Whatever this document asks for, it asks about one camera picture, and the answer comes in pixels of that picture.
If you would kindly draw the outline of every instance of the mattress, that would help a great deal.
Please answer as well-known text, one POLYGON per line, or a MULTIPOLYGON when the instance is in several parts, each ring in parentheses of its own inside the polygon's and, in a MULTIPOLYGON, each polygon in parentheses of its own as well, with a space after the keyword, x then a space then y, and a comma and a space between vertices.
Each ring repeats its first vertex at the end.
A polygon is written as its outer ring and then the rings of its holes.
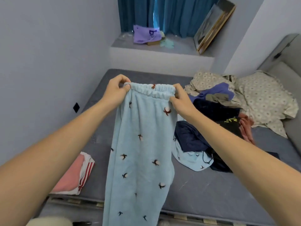
MULTIPOLYGON (((124 74, 136 83, 180 83, 183 87, 191 80, 190 77, 110 69, 102 78, 84 110, 101 99, 109 80, 118 74, 124 74)), ((116 111, 113 111, 104 119, 82 150, 92 156, 95 166, 79 198, 104 201, 115 115, 116 111)), ((262 127, 253 128, 252 132, 259 148, 278 153, 283 162, 301 172, 301 158, 288 139, 262 127)), ((180 164, 173 156, 172 162, 175 168, 175 177, 163 206, 163 212, 213 217, 247 224, 275 225, 273 219, 234 174, 217 172, 210 168, 195 172, 180 164)))

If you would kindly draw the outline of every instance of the white garment with red stripes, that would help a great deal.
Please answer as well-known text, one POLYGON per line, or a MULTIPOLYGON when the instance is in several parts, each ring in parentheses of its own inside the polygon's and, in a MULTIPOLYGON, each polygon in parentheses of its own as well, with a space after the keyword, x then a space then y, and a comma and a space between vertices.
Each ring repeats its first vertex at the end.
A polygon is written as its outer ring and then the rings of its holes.
POLYGON ((85 152, 81 152, 81 154, 85 157, 85 160, 82 164, 82 168, 80 170, 79 176, 79 184, 74 190, 71 191, 60 191, 51 194, 68 194, 68 195, 79 195, 82 187, 85 185, 88 177, 90 176, 91 170, 95 164, 95 161, 92 159, 91 155, 88 155, 85 152))

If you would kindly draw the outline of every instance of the gray upholstered headboard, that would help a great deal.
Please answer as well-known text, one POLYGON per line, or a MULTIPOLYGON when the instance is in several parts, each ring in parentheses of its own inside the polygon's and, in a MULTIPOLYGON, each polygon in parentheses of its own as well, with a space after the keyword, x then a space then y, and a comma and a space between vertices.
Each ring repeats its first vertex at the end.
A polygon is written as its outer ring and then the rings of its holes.
MULTIPOLYGON (((259 70, 277 77, 284 88, 291 92, 301 107, 301 35, 289 34, 259 66, 259 70)), ((301 112, 296 118, 283 122, 285 131, 301 153, 301 112)))

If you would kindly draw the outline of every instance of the curtain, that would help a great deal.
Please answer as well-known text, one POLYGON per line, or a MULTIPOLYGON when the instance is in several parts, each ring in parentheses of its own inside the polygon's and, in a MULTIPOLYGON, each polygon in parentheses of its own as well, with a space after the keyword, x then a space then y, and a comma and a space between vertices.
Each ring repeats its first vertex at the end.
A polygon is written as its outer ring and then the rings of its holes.
POLYGON ((153 28, 155 0, 118 0, 122 32, 131 32, 133 25, 153 28))
POLYGON ((193 37, 218 0, 155 0, 154 27, 165 34, 193 37))

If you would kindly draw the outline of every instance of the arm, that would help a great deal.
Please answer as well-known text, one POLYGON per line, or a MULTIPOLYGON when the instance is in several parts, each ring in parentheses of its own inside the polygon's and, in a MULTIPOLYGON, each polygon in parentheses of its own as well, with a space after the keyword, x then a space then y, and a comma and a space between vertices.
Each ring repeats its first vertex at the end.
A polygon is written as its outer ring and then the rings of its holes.
POLYGON ((201 114, 180 84, 170 101, 194 125, 216 153, 278 225, 301 222, 301 173, 237 137, 201 114))
POLYGON ((103 98, 73 121, 0 167, 1 225, 25 225, 64 175, 106 115, 130 90, 119 75, 110 80, 103 98))

